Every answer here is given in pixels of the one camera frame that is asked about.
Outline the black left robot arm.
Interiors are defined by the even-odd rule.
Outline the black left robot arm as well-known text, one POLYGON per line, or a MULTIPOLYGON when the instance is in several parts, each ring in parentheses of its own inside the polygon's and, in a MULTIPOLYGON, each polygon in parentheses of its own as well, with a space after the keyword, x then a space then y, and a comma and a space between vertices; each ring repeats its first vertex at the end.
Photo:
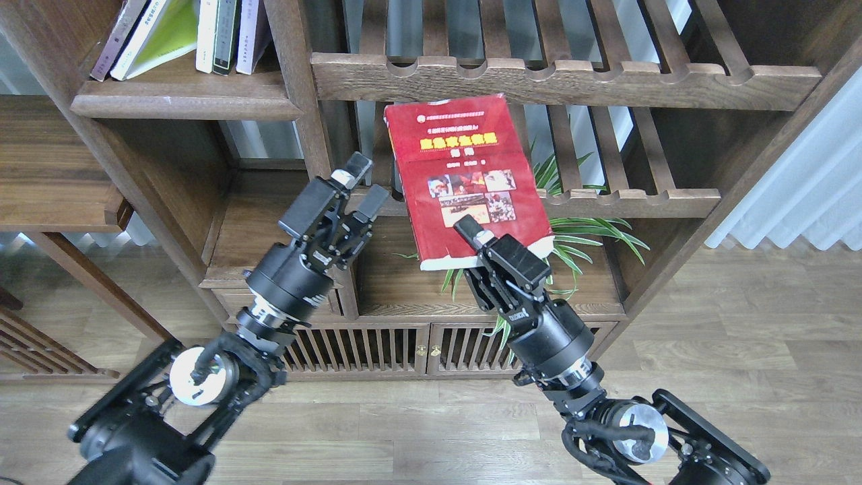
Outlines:
POLYGON ((288 377, 284 354, 296 328, 333 288, 330 267, 345 268, 369 241, 388 193, 373 185, 347 212, 372 160, 351 155, 327 179, 312 179, 278 222, 290 243, 273 245, 246 282, 255 300, 239 328, 203 346, 160 344, 68 432, 86 466, 73 484, 202 484, 213 448, 253 402, 288 377))

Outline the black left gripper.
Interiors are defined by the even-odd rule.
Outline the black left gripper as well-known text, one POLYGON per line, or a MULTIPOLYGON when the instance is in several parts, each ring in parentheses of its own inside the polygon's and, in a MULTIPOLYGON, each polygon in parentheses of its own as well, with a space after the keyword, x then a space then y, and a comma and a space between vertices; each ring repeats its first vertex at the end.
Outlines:
POLYGON ((390 197, 390 191, 372 185, 349 199, 372 166, 370 158, 353 153, 329 178, 311 179, 284 212, 278 226, 293 240, 290 245, 272 245, 247 276, 255 303, 244 308, 246 329, 274 331, 283 323, 306 325, 320 307, 335 283, 327 268, 343 268, 362 251, 390 197), (348 200, 347 223, 338 223, 348 200))

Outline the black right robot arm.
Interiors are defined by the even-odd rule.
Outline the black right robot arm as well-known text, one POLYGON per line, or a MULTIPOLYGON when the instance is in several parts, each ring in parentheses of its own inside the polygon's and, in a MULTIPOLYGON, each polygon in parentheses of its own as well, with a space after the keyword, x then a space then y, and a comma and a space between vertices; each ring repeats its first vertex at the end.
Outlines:
POLYGON ((616 484, 643 484, 634 467, 666 451, 679 460, 674 484, 764 484, 770 472, 674 394, 610 399, 603 369, 591 362, 593 334, 564 300, 545 291, 548 264, 505 234, 496 237, 466 216, 455 229, 477 252, 467 279, 478 306, 509 323, 504 343, 521 361, 518 386, 535 384, 564 419, 564 448, 616 484))

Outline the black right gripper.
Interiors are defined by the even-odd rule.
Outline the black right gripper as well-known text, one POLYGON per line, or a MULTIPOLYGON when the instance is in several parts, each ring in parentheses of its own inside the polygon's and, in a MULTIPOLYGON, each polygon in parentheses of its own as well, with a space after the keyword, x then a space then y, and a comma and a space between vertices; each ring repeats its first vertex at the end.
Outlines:
POLYGON ((466 277, 478 306, 495 308, 509 324, 504 344, 523 367, 517 386, 542 389, 594 389, 597 369, 587 354, 594 337, 566 300, 552 300, 545 289, 551 267, 510 234, 495 234, 465 215, 455 230, 479 252, 483 267, 466 277))

